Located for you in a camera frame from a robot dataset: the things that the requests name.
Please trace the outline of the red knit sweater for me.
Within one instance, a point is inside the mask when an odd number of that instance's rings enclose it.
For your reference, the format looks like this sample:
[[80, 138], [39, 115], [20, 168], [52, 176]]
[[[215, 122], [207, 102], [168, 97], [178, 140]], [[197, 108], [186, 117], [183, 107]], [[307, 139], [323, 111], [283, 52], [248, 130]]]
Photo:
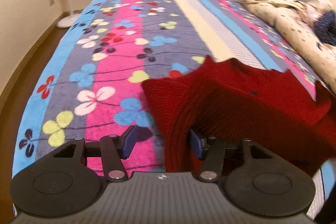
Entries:
[[335, 157], [335, 95], [320, 82], [312, 97], [291, 71], [262, 70], [206, 57], [177, 78], [142, 83], [165, 140], [168, 172], [197, 172], [189, 131], [229, 142], [249, 138], [309, 175]]

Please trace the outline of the colourful floral bed blanket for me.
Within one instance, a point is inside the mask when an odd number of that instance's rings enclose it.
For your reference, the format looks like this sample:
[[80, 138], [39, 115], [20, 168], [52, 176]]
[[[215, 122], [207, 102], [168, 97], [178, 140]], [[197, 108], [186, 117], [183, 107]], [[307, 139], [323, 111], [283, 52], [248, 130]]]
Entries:
[[[14, 222], [335, 223], [330, 159], [309, 175], [244, 138], [225, 140], [217, 182], [166, 170], [142, 83], [184, 76], [206, 57], [291, 71], [312, 97], [316, 82], [335, 95], [239, 0], [94, 0], [60, 40], [24, 110], [10, 184]], [[129, 126], [138, 135], [121, 160], [128, 179], [108, 182], [100, 139]]]

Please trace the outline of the cream star-print duvet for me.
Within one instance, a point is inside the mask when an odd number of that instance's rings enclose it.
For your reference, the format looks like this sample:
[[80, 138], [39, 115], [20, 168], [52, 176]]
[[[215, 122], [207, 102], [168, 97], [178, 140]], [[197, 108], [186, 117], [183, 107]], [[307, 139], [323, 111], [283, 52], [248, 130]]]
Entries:
[[335, 92], [335, 46], [323, 43], [314, 24], [333, 11], [329, 0], [239, 0], [252, 14], [276, 29]]

